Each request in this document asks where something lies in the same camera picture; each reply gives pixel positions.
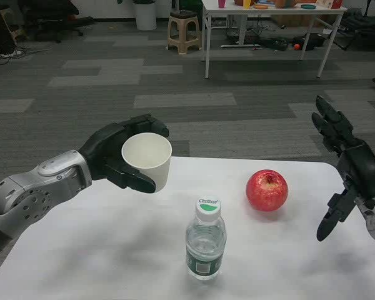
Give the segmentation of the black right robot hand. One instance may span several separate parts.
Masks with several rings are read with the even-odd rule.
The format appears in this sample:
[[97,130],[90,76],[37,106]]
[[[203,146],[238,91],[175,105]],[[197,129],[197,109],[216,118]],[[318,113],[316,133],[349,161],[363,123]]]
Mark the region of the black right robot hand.
[[366,141],[353,135],[347,117],[322,96],[316,97],[316,107],[318,112],[312,113],[312,122],[323,136],[326,149],[337,154],[336,169],[344,184],[344,191],[329,200],[329,209],[317,229],[317,240],[323,241],[355,206],[366,211],[375,208],[375,154]]

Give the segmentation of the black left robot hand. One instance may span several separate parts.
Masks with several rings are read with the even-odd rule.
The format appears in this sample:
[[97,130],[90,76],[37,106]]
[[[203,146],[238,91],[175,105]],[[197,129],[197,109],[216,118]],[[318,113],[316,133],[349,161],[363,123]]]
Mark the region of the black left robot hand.
[[150,114],[114,122],[96,131],[79,149],[87,162],[92,180],[107,179],[123,189],[131,188],[148,194],[156,192],[159,184],[154,178],[130,166],[121,154],[125,142],[142,133],[169,137],[167,126]]

